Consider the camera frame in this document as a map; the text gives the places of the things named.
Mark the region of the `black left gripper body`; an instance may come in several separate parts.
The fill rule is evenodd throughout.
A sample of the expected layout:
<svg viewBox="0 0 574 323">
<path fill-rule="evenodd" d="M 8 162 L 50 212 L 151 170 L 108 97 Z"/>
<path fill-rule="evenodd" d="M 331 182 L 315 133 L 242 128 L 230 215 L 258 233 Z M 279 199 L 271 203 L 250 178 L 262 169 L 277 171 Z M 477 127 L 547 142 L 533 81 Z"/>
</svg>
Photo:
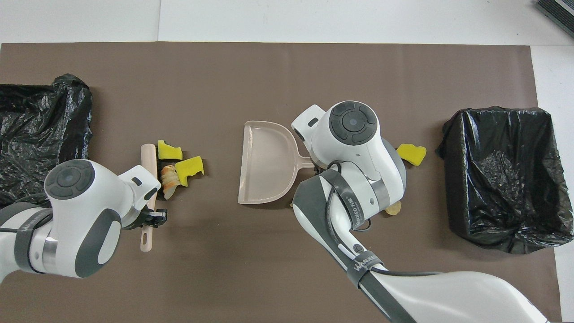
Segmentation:
<svg viewBox="0 0 574 323">
<path fill-rule="evenodd" d="M 142 209 L 134 221 L 123 227 L 124 230 L 133 230 L 142 225 L 147 225 L 150 218 L 150 209 Z"/>
</svg>

